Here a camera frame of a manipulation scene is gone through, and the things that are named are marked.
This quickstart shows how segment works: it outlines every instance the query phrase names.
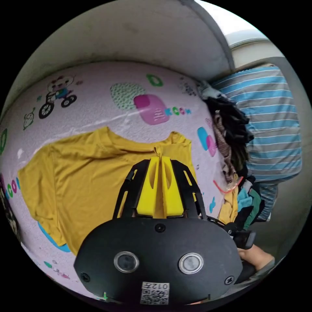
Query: label sticker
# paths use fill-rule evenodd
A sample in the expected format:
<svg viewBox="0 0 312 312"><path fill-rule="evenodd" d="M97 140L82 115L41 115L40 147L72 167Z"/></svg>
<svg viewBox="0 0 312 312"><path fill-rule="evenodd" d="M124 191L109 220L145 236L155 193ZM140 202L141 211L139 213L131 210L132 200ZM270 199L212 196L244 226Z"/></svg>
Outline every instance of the label sticker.
<svg viewBox="0 0 312 312"><path fill-rule="evenodd" d="M169 283L142 283L142 305L167 305L169 303Z"/></svg>

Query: cartoon tricycle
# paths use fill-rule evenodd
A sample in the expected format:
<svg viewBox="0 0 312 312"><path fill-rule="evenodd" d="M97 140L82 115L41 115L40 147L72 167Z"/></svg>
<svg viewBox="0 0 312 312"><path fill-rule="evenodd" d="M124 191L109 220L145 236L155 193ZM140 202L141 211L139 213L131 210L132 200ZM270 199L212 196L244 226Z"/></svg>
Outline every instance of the cartoon tricycle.
<svg viewBox="0 0 312 312"><path fill-rule="evenodd" d="M54 102L58 99L63 99L61 107L65 108L70 106L76 101L77 96L72 93L72 90L68 90L67 86L73 83L73 77L60 76L57 80L53 80L48 85L49 93L46 95L45 104L39 110L39 118L44 119L48 117L54 109Z"/></svg>

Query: qr code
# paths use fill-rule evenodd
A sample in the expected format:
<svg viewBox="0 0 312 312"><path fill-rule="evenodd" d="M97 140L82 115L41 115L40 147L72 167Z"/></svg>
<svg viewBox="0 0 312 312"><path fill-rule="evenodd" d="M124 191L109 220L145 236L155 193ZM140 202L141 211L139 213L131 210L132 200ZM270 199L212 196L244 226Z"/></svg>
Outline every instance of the qr code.
<svg viewBox="0 0 312 312"><path fill-rule="evenodd" d="M141 304L143 305L167 305L169 290L142 289Z"/></svg>

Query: striped pillow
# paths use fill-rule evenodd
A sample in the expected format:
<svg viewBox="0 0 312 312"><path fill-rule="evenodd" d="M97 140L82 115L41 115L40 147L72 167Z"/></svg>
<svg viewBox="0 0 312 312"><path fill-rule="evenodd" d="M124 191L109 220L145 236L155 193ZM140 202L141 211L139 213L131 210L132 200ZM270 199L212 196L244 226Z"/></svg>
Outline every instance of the striped pillow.
<svg viewBox="0 0 312 312"><path fill-rule="evenodd" d="M269 66L235 73L211 86L236 101L250 118L247 128L254 140L247 144L247 168L263 182L266 208L259 217L268 217L277 184L296 176L302 168L300 125L286 79L278 67Z"/></svg>

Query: screw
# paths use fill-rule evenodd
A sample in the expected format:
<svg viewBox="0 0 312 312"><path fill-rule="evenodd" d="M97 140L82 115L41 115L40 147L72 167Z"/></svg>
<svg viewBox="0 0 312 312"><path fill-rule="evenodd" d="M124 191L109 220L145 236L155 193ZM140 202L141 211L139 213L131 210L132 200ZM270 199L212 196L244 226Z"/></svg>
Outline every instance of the screw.
<svg viewBox="0 0 312 312"><path fill-rule="evenodd" d="M166 229L166 226L162 223L158 223L155 226L155 231L158 233L162 233L163 231L165 231L165 229Z"/></svg>
<svg viewBox="0 0 312 312"><path fill-rule="evenodd" d="M230 285L233 283L233 281L234 281L234 276L229 276L228 278L225 279L224 283L226 285Z"/></svg>
<svg viewBox="0 0 312 312"><path fill-rule="evenodd" d="M88 283L90 281L90 276L87 273L81 273L80 277L85 283Z"/></svg>

